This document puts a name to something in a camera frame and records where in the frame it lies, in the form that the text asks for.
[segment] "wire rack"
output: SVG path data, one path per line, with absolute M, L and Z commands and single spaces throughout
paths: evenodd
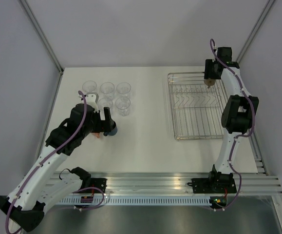
M 221 80 L 208 88 L 204 73 L 170 73 L 169 98 L 176 140 L 223 138 L 227 94 Z

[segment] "metal wire basket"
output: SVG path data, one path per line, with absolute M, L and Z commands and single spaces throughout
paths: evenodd
M 168 87 L 176 140 L 223 138 L 221 116 L 228 98 L 221 80 L 208 88 L 202 72 L 170 73 Z

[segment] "black cable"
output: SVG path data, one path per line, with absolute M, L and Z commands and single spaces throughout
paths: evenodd
M 69 171 L 69 173 L 71 173 L 71 170 L 69 170 L 68 168 L 65 168 L 63 171 L 65 171 L 65 170 L 67 170 L 67 171 Z M 59 173 L 59 175 L 58 175 L 58 178 L 59 178 L 60 180 L 62 180 L 61 174 L 62 174 L 63 171 L 61 171 L 61 172 Z

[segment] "gray wall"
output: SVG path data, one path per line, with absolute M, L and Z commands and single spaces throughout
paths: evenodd
M 250 92 L 260 99 L 256 128 L 262 154 L 282 184 L 282 0 L 257 34 L 241 71 Z
M 0 0 L 0 195 L 33 163 L 57 79 L 17 0 Z M 4 221 L 0 211 L 0 233 Z
M 242 48 L 266 0 L 28 0 L 65 67 L 203 65 Z

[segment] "clear glass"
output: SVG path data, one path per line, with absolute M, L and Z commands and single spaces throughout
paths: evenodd
M 130 99 L 127 97 L 120 97 L 116 100 L 116 107 L 119 111 L 119 114 L 122 116 L 127 116 L 130 113 Z
M 122 97 L 130 98 L 130 91 L 131 91 L 131 85 L 129 83 L 122 82 L 117 85 L 117 92 Z
M 109 98 L 110 100 L 114 99 L 115 86 L 113 83 L 110 82 L 103 83 L 100 87 L 100 91 L 105 97 Z
M 113 107 L 113 101 L 108 97 L 105 97 L 98 101 L 97 106 L 101 111 L 104 110 L 104 107 L 109 107 L 111 109 Z
M 93 92 L 96 89 L 96 83 L 93 80 L 84 82 L 82 85 L 82 90 L 89 93 Z

